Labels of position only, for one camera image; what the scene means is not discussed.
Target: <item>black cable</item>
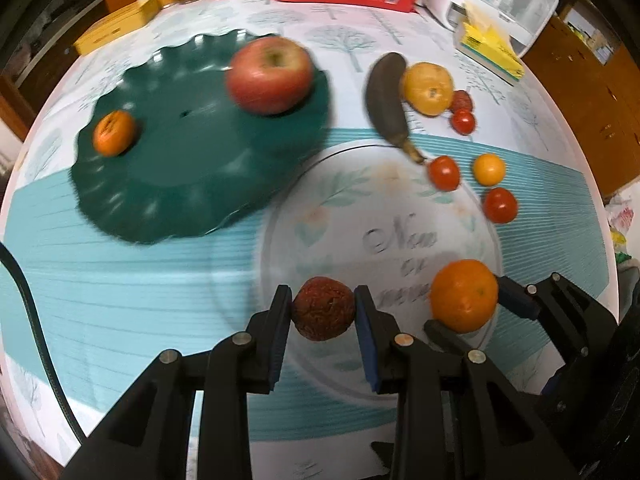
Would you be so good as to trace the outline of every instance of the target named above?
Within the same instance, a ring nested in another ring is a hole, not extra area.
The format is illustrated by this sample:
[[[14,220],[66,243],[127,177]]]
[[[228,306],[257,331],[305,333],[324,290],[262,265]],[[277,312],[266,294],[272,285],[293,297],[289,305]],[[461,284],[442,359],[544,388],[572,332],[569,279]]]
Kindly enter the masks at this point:
[[[69,401],[66,399],[66,395],[62,390],[62,386],[60,385],[60,380],[58,379],[56,369],[53,366],[51,355],[49,355],[47,342],[45,341],[44,334],[42,333],[40,318],[38,317],[36,304],[33,301],[33,295],[31,294],[31,289],[29,288],[27,279],[24,277],[24,273],[18,265],[18,262],[15,261],[15,258],[2,242],[0,242],[0,261],[2,261],[2,264],[4,265],[6,270],[9,271],[9,274],[14,279],[15,284],[18,286],[20,296],[22,297],[22,302],[24,303],[24,308],[27,311],[27,317],[29,318],[29,324],[31,325],[33,338],[36,342],[36,347],[38,348],[38,354],[40,354],[42,366],[44,367],[44,371],[47,374],[47,379],[49,379],[49,384],[51,385],[53,394],[56,396],[56,400],[58,401],[58,405],[62,410],[62,414],[65,416],[66,421],[71,427],[71,431],[74,432],[74,435],[76,436],[76,439],[78,439],[78,442],[80,444],[84,444],[84,442],[86,441],[86,435],[84,434],[84,431],[82,431],[80,424],[78,424],[78,420],[76,419],[74,412],[71,410]]]

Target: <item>green plate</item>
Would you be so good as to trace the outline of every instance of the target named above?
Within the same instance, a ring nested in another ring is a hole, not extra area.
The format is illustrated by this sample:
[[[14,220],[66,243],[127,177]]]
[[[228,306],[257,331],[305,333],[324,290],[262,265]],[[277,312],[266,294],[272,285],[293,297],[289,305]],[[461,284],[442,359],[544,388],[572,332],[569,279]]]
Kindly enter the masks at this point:
[[[231,57],[255,38],[233,30],[162,48],[98,99],[71,167],[78,207],[95,226],[141,243],[206,234],[263,205],[320,148],[324,72],[316,68],[309,96],[278,116],[248,114],[226,94]],[[142,134],[123,155],[103,157],[94,150],[95,125],[120,108]]]

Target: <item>small orange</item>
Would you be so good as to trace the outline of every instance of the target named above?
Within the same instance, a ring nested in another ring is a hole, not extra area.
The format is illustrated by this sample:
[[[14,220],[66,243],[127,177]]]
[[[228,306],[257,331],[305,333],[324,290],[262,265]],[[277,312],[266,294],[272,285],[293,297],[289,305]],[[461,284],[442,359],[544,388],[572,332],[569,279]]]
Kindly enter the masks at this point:
[[[453,79],[446,68],[433,63],[416,63],[402,75],[400,93],[421,114],[435,117],[453,101]]]
[[[429,293],[433,318],[455,332],[478,330],[498,303],[498,282],[478,260],[458,260],[443,267]]]
[[[95,151],[103,156],[121,154],[135,139],[136,120],[124,110],[105,115],[94,130]]]
[[[507,171],[504,161],[495,153],[484,153],[474,161],[473,172],[478,184],[496,186]]]

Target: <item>blue mat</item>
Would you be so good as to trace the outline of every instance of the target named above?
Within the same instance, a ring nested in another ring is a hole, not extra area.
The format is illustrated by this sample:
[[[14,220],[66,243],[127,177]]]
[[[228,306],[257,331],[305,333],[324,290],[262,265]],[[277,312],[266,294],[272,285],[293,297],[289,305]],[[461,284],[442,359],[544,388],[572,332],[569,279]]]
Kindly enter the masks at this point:
[[[326,145],[372,137],[372,130],[333,130]],[[453,156],[479,194],[484,188],[471,177],[473,159],[489,151],[507,162],[503,185],[520,202],[517,219],[497,227],[507,275],[525,284],[557,271],[592,296],[604,290],[605,246],[581,173],[464,140],[414,141]],[[4,241],[30,283],[66,394],[105,412],[161,350],[199,352],[242,330],[257,305],[252,258],[262,215],[201,238],[136,246],[102,234],[80,215],[68,171],[19,189]],[[5,351],[47,381],[14,288],[0,274]],[[507,371],[547,341],[537,324],[501,310],[487,351]],[[326,436],[394,419],[394,410],[335,400],[288,366],[273,394],[250,398],[252,440]]]

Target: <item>screw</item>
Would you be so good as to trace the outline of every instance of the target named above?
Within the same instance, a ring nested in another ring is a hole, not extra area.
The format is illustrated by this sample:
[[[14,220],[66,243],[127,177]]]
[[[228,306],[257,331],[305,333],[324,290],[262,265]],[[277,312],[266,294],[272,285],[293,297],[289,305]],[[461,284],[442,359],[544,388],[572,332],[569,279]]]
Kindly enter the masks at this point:
[[[394,341],[398,346],[411,346],[414,344],[414,337],[409,334],[399,333],[394,337]]]
[[[160,352],[160,362],[162,364],[169,364],[169,363],[173,363],[177,358],[178,358],[178,351],[174,350],[172,348],[169,348],[168,350],[162,350]]]
[[[236,332],[231,336],[231,341],[234,342],[234,345],[244,346],[251,342],[251,334],[248,332]]]
[[[472,363],[477,365],[481,365],[486,361],[486,355],[482,350],[469,350],[469,353],[466,356],[469,357],[469,360]]]

